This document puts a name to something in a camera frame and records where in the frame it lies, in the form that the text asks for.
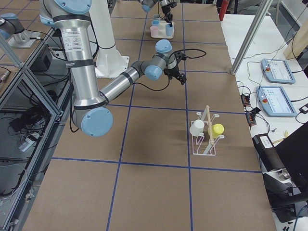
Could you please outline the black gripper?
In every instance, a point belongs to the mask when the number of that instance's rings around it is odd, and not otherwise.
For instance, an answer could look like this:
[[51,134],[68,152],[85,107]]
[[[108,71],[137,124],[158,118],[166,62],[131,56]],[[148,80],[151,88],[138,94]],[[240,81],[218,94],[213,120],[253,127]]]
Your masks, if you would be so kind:
[[166,66],[166,75],[168,79],[175,78],[181,85],[184,85],[187,81],[186,75],[179,72],[178,64],[181,61],[186,61],[187,57],[182,50],[174,51],[169,54],[168,62]]
[[167,24],[172,24],[173,14],[170,13],[171,9],[177,6],[176,2],[160,3],[162,12],[164,15],[164,20]]

